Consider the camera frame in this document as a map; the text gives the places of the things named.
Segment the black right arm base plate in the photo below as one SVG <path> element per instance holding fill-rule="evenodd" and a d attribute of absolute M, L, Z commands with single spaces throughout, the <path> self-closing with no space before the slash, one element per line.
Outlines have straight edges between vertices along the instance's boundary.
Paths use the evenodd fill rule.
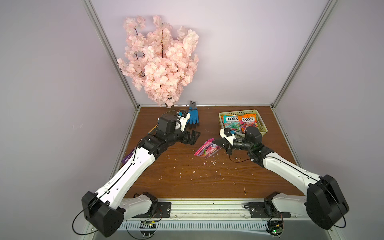
<path fill-rule="evenodd" d="M 279 212 L 276 208 L 266 202 L 249 202 L 244 205 L 251 215 L 251 218 L 290 218 L 291 214 L 288 212 Z"/>

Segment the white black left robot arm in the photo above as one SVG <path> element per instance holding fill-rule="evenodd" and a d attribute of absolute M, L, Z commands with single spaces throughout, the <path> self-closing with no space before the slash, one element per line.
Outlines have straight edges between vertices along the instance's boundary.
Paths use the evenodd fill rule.
<path fill-rule="evenodd" d="M 157 125 L 140 139 L 124 166 L 96 192 L 82 197 L 85 219 L 108 238 L 123 221 L 136 216 L 154 217 L 158 213 L 158 199 L 142 193 L 123 204 L 123 198 L 140 175 L 175 143 L 194 145 L 200 133 L 186 129 L 191 113 L 170 111 L 158 119 Z"/>

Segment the orange candy bag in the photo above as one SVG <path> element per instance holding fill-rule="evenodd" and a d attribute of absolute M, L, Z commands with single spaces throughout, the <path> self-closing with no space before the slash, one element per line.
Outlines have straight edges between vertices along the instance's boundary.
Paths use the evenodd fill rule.
<path fill-rule="evenodd" d="M 247 127 L 258 127 L 257 114 L 240 115 L 238 119 L 243 133 L 245 133 Z"/>

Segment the teal candy bag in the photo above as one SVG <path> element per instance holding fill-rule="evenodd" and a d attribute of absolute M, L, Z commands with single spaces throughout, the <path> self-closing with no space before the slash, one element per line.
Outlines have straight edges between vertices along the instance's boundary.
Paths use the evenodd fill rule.
<path fill-rule="evenodd" d="M 230 128 L 232 131 L 242 132 L 239 117 L 237 115 L 224 115 L 222 117 L 224 128 Z"/>

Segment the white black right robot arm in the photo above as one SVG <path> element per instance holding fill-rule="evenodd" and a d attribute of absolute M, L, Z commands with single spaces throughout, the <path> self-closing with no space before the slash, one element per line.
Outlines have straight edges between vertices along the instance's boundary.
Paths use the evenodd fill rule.
<path fill-rule="evenodd" d="M 274 192 L 264 199 L 265 214 L 272 218 L 283 213 L 310 218 L 317 226 L 329 230 L 339 220 L 345 220 L 350 208 L 335 178 L 319 176 L 289 162 L 263 144 L 256 127 L 248 127 L 244 137 L 236 137 L 229 129 L 220 130 L 220 139 L 213 141 L 231 156 L 233 151 L 247 151 L 250 160 L 290 182 L 302 196 Z"/>

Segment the purple candy bag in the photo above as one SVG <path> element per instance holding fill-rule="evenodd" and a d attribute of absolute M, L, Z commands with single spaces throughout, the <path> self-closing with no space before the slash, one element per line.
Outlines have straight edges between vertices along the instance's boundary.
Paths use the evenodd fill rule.
<path fill-rule="evenodd" d="M 132 157 L 132 155 L 134 154 L 135 150 L 132 150 L 127 156 L 125 156 L 125 158 L 121 161 L 121 163 L 123 165 L 125 165 L 127 163 L 127 161 Z"/>
<path fill-rule="evenodd" d="M 195 153 L 194 156 L 197 157 L 203 157 L 203 158 L 209 158 L 215 153 L 217 153 L 221 147 L 214 144 L 213 141 L 215 139 L 209 139 L 207 140 Z"/>

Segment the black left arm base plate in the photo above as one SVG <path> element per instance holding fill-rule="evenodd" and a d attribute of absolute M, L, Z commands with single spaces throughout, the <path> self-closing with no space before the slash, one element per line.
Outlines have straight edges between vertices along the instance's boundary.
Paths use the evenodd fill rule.
<path fill-rule="evenodd" d="M 172 203 L 171 202 L 157 202 L 157 205 L 152 205 L 150 210 L 141 215 L 137 215 L 134 218 L 141 218 L 141 219 L 160 219 L 165 218 L 168 219 L 171 216 L 171 210 L 172 210 Z"/>

